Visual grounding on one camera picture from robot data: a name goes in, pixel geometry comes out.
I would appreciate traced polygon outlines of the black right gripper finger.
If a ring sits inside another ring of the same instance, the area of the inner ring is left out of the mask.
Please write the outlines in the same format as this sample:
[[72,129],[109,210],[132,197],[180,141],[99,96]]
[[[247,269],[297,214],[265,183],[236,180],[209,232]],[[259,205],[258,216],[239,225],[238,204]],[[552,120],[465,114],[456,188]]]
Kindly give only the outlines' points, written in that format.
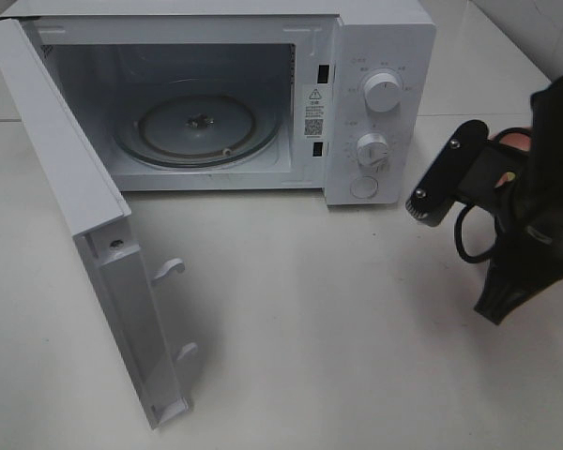
[[501,324],[516,308],[558,281],[536,267],[491,260],[474,310],[493,324]]

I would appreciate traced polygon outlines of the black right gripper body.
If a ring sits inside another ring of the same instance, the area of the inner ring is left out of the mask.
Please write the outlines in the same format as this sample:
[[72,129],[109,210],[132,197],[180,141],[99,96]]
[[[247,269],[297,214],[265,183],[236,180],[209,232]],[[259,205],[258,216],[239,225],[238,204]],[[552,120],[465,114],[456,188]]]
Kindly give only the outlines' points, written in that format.
[[[563,148],[531,152],[488,141],[458,187],[465,204],[454,239],[468,263],[522,269],[531,277],[563,277]],[[496,239],[478,255],[464,249],[464,216],[478,206],[495,218]]]

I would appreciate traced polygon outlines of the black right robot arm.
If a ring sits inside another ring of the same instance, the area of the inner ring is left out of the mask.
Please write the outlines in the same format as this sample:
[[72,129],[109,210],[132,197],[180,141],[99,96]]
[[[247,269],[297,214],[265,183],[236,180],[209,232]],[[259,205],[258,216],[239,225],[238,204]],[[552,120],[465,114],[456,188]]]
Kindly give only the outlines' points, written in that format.
[[527,160],[507,184],[474,309],[494,324],[563,279],[563,76],[530,98]]

